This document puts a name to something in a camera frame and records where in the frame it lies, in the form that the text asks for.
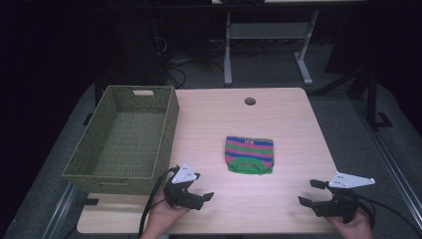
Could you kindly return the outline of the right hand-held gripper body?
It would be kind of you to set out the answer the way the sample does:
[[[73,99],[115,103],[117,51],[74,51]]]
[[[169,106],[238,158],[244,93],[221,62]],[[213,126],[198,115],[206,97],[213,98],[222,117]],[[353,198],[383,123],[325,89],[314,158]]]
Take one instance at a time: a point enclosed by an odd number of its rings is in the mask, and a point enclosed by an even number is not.
[[[373,185],[374,178],[366,178],[352,174],[336,172],[330,181],[326,181],[326,189],[331,193],[330,201],[313,202],[313,212],[317,217],[341,217],[343,223],[349,223],[358,208],[369,217],[369,223],[374,223],[375,210],[369,209],[359,201],[359,196],[353,188]]]

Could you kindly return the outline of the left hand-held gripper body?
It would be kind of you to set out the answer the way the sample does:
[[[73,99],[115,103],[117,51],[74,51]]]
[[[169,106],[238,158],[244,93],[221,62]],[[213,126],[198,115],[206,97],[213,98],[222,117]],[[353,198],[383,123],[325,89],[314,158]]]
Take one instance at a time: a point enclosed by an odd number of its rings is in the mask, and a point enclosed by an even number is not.
[[[205,202],[205,198],[188,191],[190,185],[199,176],[200,174],[195,173],[187,161],[182,165],[177,165],[175,167],[175,173],[167,180],[164,186],[163,193],[165,201],[171,207],[200,210]]]

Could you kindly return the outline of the striped knit cloth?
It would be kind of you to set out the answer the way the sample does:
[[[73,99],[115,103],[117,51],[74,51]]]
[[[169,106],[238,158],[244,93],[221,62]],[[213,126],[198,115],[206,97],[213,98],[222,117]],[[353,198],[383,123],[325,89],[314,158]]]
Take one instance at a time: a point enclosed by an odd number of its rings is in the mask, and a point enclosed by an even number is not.
[[[225,160],[228,169],[242,174],[270,174],[274,168],[274,142],[266,138],[227,136]]]

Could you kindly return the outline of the green woven basket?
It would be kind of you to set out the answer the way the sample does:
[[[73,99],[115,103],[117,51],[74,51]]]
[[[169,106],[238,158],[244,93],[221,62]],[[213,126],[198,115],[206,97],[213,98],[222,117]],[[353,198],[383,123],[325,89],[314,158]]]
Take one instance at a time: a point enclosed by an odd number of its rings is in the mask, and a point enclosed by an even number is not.
[[[107,87],[63,176],[89,193],[149,194],[169,167],[178,113],[172,87]]]

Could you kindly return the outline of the person's left hand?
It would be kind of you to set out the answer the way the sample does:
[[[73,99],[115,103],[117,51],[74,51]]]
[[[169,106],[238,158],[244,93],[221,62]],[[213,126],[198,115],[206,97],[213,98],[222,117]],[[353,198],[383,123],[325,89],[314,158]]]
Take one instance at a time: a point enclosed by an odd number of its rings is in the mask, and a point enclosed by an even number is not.
[[[166,201],[163,192],[159,192],[154,200],[154,206],[149,211],[148,221],[139,239],[159,239],[173,224],[190,209],[185,207],[171,207]]]

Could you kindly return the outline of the person's right hand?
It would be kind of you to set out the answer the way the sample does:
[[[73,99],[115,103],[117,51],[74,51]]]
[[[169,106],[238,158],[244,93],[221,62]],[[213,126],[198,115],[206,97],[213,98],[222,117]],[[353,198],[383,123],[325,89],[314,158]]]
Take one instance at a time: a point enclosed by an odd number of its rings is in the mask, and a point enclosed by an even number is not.
[[[349,223],[343,223],[341,217],[326,217],[343,239],[373,239],[373,232],[366,214],[358,209]]]

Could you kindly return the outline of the black metal stand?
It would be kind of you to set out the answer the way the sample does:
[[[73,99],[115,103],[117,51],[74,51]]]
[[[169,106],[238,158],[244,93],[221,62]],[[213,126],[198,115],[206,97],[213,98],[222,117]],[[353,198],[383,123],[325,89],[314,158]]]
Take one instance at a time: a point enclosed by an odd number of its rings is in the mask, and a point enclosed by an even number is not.
[[[365,118],[370,127],[375,130],[380,127],[392,127],[387,115],[376,110],[377,79],[374,72],[367,67],[358,67],[332,83],[308,93],[308,96],[323,96],[349,81],[351,81],[351,85],[346,91],[349,99],[357,101],[363,94],[366,94]]]

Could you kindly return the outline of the dark cabinet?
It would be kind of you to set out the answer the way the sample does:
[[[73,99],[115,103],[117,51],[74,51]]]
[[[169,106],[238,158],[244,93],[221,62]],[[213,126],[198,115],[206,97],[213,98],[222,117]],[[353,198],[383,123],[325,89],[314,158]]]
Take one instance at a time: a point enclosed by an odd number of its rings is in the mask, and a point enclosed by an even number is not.
[[[162,69],[153,43],[150,20],[133,12],[111,17],[110,30],[97,45],[105,63],[103,76],[108,85],[162,86]]]

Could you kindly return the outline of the aluminium floor rail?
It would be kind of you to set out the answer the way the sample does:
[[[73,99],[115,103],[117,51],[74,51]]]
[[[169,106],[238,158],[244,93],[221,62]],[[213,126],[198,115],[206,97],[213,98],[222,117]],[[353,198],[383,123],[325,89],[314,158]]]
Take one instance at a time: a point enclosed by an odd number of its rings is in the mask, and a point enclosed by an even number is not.
[[[78,192],[78,189],[74,184],[68,183],[65,187],[65,190],[58,200],[52,217],[50,218],[46,229],[42,235],[42,239],[57,239],[59,232],[66,220],[68,212],[72,207],[74,198]]]
[[[385,113],[376,114],[374,117],[376,121],[371,122],[366,115],[367,108],[363,103],[360,101],[352,101],[351,104],[356,110],[359,118],[363,121],[366,130],[381,153],[386,169],[415,221],[416,232],[422,235],[422,201],[411,187],[379,132],[381,128],[393,128],[392,123]]]

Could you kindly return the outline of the grey metal desk frame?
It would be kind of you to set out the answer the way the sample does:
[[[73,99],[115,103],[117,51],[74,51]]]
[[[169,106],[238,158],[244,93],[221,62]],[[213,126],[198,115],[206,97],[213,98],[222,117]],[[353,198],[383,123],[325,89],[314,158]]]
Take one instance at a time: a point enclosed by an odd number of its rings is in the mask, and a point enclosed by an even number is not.
[[[302,40],[302,48],[294,53],[295,61],[304,83],[310,86],[312,77],[305,62],[305,56],[314,32],[318,11],[312,11],[307,22],[293,23],[233,23],[231,13],[226,14],[225,55],[223,61],[224,85],[231,86],[231,42],[233,40]]]

